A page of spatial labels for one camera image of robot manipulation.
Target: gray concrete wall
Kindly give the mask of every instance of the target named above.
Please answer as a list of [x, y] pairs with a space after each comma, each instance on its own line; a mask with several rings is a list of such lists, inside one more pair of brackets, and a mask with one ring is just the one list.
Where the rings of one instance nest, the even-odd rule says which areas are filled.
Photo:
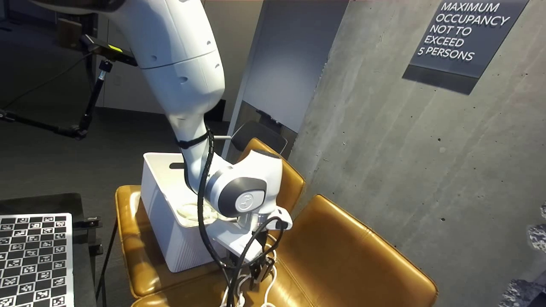
[[546, 3], [465, 96], [401, 79], [439, 2], [349, 3], [289, 160], [299, 209], [322, 193], [375, 229], [436, 281], [436, 306], [497, 306], [546, 270], [526, 234], [546, 199]]

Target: white plastic bin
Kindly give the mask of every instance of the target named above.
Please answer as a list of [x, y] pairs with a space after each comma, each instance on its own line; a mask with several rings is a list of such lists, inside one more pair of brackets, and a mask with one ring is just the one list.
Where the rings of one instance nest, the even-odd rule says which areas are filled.
[[[185, 220], [177, 213], [179, 206], [197, 202], [197, 195], [184, 182], [184, 169], [169, 167], [171, 163], [183, 162], [181, 153], [148, 152], [144, 154], [142, 173], [142, 202], [163, 257], [173, 273], [213, 261], [199, 229], [184, 227]], [[227, 255], [224, 247], [211, 242], [221, 257]]]

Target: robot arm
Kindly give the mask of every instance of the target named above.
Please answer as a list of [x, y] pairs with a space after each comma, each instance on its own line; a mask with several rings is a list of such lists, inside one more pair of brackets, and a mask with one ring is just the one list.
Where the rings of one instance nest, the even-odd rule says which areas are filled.
[[[224, 92], [222, 62], [201, 1], [31, 1], [67, 14], [100, 13], [120, 28], [175, 132], [186, 185], [197, 193], [209, 150], [203, 116]], [[271, 216], [289, 229], [290, 215], [276, 205], [281, 176], [282, 161], [274, 155], [253, 151], [231, 165], [214, 154], [205, 199], [222, 215], [238, 217], [249, 232]]]

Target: sign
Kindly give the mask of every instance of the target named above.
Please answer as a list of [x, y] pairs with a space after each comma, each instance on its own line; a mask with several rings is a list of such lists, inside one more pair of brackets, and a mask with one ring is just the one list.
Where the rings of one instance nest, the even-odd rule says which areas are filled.
[[[528, 1], [443, 1], [417, 46], [404, 78], [456, 91], [460, 84], [450, 85], [446, 81], [473, 83], [472, 91]], [[434, 72], [428, 70], [456, 76], [437, 74], [431, 78]]]

